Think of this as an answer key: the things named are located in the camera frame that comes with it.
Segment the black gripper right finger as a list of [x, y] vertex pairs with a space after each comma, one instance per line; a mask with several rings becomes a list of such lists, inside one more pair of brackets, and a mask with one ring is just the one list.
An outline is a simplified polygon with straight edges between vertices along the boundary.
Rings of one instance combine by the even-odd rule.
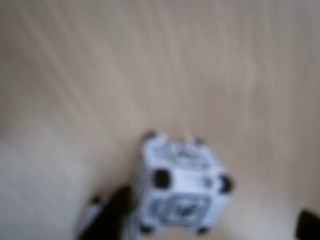
[[299, 215], [297, 225], [298, 240], [319, 240], [320, 239], [320, 217], [304, 210]]

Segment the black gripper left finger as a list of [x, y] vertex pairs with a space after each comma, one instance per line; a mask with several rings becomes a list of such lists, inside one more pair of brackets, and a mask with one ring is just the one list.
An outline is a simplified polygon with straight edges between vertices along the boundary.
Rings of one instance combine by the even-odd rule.
[[80, 217], [76, 239], [139, 240], [132, 198], [131, 186], [121, 186], [109, 196], [96, 194]]

